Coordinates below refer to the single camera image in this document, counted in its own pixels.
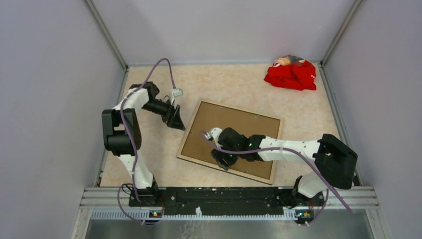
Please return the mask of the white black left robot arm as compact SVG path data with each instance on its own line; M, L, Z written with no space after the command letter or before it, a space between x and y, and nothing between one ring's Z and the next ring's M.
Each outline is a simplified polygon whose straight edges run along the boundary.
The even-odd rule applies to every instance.
M137 114L146 110L159 115L169 128L186 129L180 116L180 105L175 105L173 98L157 99L159 92L152 82L134 84L116 106L102 112L105 149L126 167L132 178L134 198L148 206L158 203L160 193L153 188L154 176L141 155L142 133Z

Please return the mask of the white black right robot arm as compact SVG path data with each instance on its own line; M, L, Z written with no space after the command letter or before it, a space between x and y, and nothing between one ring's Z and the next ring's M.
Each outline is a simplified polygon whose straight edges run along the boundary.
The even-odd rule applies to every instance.
M304 163L312 171L296 180L293 201L305 205L317 193L328 190L348 211L351 210L338 189L352 187L358 155L332 134L325 133L317 140L292 141L259 134L246 137L230 127L214 127L202 131L201 136L212 147L212 157L224 170L239 158L248 162Z

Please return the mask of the red crumpled cloth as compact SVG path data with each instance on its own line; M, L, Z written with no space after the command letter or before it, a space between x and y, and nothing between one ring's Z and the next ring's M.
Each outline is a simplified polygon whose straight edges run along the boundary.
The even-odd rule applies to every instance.
M316 76L316 68L311 62L295 55L287 55L273 62L267 69L264 81L278 88L315 91Z

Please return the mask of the aluminium front rail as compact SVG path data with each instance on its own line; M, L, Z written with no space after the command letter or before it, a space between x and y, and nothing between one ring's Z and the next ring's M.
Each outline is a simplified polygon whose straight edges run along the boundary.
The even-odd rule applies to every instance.
M160 187L142 190L139 197L129 186L86 188L72 238L85 238L92 219L134 219L150 224L286 220L310 226L323 213L340 210L363 211L372 238L391 238L370 186L355 186L336 194L320 192L312 198L294 193L291 187Z

